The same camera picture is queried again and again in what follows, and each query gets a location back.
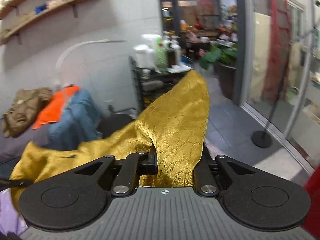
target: silver screw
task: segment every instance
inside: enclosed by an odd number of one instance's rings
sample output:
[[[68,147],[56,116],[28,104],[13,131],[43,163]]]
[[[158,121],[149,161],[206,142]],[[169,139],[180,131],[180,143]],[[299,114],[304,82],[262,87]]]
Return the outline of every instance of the silver screw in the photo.
[[[201,191],[204,193],[214,193],[217,191],[217,187],[213,185],[204,185],[201,187]]]
[[[113,191],[117,194],[123,194],[123,193],[127,193],[129,191],[129,188],[127,186],[115,186],[113,188]]]

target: shelf bracket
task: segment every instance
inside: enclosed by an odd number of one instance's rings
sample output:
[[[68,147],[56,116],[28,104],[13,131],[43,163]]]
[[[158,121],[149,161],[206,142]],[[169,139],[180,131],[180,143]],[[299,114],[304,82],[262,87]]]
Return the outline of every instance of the shelf bracket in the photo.
[[[16,9],[16,16],[19,17],[20,16],[20,12],[19,12],[19,7],[18,6],[12,6],[10,5],[10,7],[15,8]]]
[[[17,33],[15,34],[15,36],[17,36],[18,44],[19,44],[19,45],[22,45],[22,40],[21,40],[20,32],[17,32]]]
[[[73,3],[72,4],[72,10],[73,10],[73,16],[75,18],[78,18],[78,10],[77,10],[77,6]]]

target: round black base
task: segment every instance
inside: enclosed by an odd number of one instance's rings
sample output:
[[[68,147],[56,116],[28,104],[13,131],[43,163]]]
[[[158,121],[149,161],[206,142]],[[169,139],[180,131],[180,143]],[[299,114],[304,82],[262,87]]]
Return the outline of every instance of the round black base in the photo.
[[[268,133],[266,133],[264,136],[263,134],[264,131],[255,131],[251,136],[251,140],[260,148],[269,148],[272,145],[272,138]]]

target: folded orange shirt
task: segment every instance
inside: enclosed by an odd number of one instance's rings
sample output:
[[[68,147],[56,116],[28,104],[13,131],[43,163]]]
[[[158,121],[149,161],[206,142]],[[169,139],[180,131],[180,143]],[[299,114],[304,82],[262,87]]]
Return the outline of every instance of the folded orange shirt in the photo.
[[[70,98],[74,93],[79,91],[81,87],[72,86],[64,88],[67,98]],[[50,103],[39,113],[33,129],[38,129],[41,125],[47,123],[58,122],[61,118],[62,108],[65,104],[65,96],[62,90],[56,92]]]

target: yellow cloth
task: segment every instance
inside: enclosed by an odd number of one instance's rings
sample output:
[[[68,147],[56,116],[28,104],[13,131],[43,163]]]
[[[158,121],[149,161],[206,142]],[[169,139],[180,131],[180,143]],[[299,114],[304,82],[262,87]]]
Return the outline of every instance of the yellow cloth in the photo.
[[[137,120],[107,139],[83,142],[76,151],[56,151],[30,142],[10,179],[50,178],[106,154],[125,159],[130,153],[148,152],[154,143],[158,174],[141,176],[145,186],[192,186],[193,170],[201,158],[209,114],[205,80],[191,70],[171,91],[144,110]],[[17,208],[23,189],[11,190]]]

